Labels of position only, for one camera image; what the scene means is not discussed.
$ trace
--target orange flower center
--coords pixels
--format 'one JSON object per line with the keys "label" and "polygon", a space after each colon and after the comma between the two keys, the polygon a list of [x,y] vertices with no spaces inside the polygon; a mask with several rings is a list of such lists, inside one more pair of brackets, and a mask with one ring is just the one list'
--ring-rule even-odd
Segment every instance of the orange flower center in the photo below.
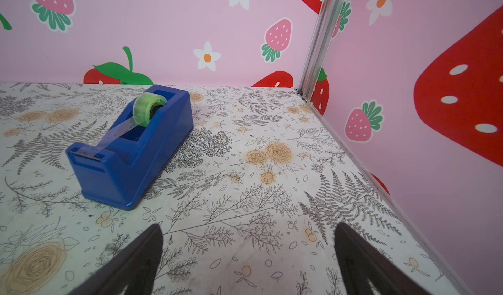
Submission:
{"label": "orange flower center", "polygon": [[384,3],[386,3],[386,0],[377,0],[377,8],[383,7]]}

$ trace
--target fern pattern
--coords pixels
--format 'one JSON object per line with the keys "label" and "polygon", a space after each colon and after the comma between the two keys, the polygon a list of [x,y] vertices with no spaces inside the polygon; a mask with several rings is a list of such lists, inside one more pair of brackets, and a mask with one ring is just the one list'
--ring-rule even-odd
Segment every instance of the fern pattern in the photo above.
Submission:
{"label": "fern pattern", "polygon": [[307,191],[308,204],[299,205],[305,215],[308,215],[318,226],[325,243],[328,244],[327,227],[333,231],[337,224],[344,222],[350,225],[365,239],[386,245],[364,228],[363,222],[368,221],[370,226],[391,230],[394,234],[402,236],[401,232],[393,223],[385,217],[397,219],[396,215],[382,204],[382,198],[374,191],[368,179],[362,174],[357,176],[351,172],[351,176],[343,172],[344,182],[341,182],[337,174],[332,170],[332,184],[320,174],[320,188],[316,195]]}
{"label": "fern pattern", "polygon": [[[341,222],[431,293],[451,287],[292,89],[178,87],[191,94],[195,128],[138,206],[84,198],[66,148],[95,144],[147,88],[0,84],[0,265],[39,247],[65,256],[38,293],[69,292],[154,222],[163,233],[155,295],[344,295],[332,239]],[[50,122],[61,109],[78,113]]]}
{"label": "fern pattern", "polygon": [[97,121],[93,121],[85,126],[77,122],[67,129],[50,134],[48,136],[38,133],[31,141],[20,139],[12,148],[14,153],[3,163],[6,166],[10,161],[22,157],[18,165],[18,175],[23,168],[35,158],[40,158],[41,163],[65,169],[61,163],[61,154],[74,142],[89,142],[102,137],[107,128],[108,122],[96,126]]}

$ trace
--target clear tape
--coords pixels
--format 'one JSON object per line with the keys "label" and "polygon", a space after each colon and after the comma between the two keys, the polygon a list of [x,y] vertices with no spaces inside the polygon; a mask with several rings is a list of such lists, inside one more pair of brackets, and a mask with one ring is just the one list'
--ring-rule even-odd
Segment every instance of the clear tape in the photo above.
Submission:
{"label": "clear tape", "polygon": [[107,131],[96,146],[85,145],[75,151],[75,153],[88,158],[95,158],[101,150],[110,145],[115,139],[126,134],[136,126],[144,125],[146,127],[150,122],[150,109],[155,105],[164,105],[166,102],[166,98],[159,94],[150,92],[140,94],[133,105],[133,116]]}

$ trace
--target pink wall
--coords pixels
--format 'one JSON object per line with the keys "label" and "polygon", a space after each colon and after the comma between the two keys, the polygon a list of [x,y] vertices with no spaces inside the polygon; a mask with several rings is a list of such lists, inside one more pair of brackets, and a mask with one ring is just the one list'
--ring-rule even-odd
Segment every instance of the pink wall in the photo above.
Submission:
{"label": "pink wall", "polygon": [[[129,67],[154,83],[251,86],[278,70],[299,82],[317,14],[302,0],[73,0],[72,27],[52,31],[30,9],[34,0],[0,0],[0,80],[78,82],[93,65]],[[281,18],[293,24],[292,43],[273,63],[262,58],[267,29]],[[216,70],[198,69],[194,50],[209,41],[221,54]]]}
{"label": "pink wall", "polygon": [[[378,10],[372,25],[366,5],[374,9],[377,0],[347,1],[349,21],[332,40],[324,62],[330,82],[324,117],[475,293],[501,293],[503,167],[425,124],[413,94],[422,72],[503,0],[391,0],[392,13]],[[490,47],[493,66],[503,64],[503,21],[496,23],[500,27],[493,32],[500,40]],[[484,48],[484,41],[474,43]],[[484,74],[503,75],[503,66],[498,69]],[[472,97],[484,102],[477,87],[489,85],[471,82]],[[501,102],[503,84],[497,77],[491,80],[496,85],[494,97]],[[345,135],[350,112],[372,100],[383,107],[380,130],[364,143],[350,141]],[[493,112],[501,122],[500,104]],[[494,134],[503,142],[503,127]]]}

